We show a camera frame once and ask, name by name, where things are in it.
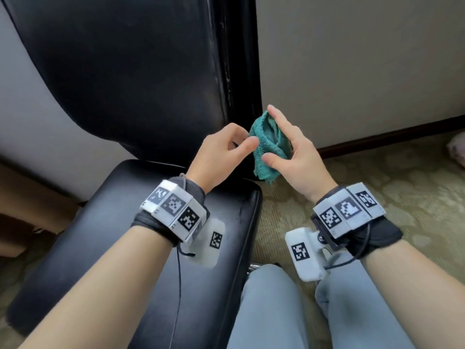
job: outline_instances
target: wall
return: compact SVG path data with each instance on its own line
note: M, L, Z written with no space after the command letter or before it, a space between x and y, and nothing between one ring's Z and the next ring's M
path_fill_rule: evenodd
M125 159L119 144L80 129L52 97L0 4L0 156L89 199Z
M463 114L465 0L257 0L263 105L317 147Z

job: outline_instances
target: black chair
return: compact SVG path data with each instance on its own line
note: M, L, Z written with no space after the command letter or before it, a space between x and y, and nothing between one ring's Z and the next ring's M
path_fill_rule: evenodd
M113 170L10 305L8 323L27 335L129 228L154 187L186 171L207 134L229 122L248 128L261 114L255 0L2 2L65 112L139 159ZM244 179L252 164L246 160L207 195L226 235L212 270L181 261L173 348L227 344L262 202L259 187ZM154 292L130 348L168 346L178 301L175 252Z

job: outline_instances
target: dark wood baseboard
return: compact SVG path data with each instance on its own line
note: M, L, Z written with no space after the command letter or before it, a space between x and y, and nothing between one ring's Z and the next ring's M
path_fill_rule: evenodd
M339 143L334 146L320 148L318 149L318 152L323 159L332 158L349 153L365 151L367 149L388 146L394 143L414 140L425 136L432 136L434 134L451 132L462 128L465 128L465 115L387 132L386 134L377 134L375 136L369 136L359 140Z

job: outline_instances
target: light blue jeans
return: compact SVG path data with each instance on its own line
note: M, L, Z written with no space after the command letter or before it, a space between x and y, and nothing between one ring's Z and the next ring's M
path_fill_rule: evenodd
M339 253L330 263L351 257ZM415 348L360 261L331 270L315 298L328 319L334 349ZM250 274L228 344L228 349L260 348L309 348L299 290L274 265Z

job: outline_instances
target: green cloth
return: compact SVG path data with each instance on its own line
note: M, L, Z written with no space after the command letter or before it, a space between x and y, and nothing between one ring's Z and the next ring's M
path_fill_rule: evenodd
M260 180L271 183L279 176L279 172L266 165L261 156L271 152L278 157L290 159L292 157L292 145L268 111L265 111L261 117L255 120L249 136L256 136L260 140L259 146L253 151L253 158L255 158L253 173Z

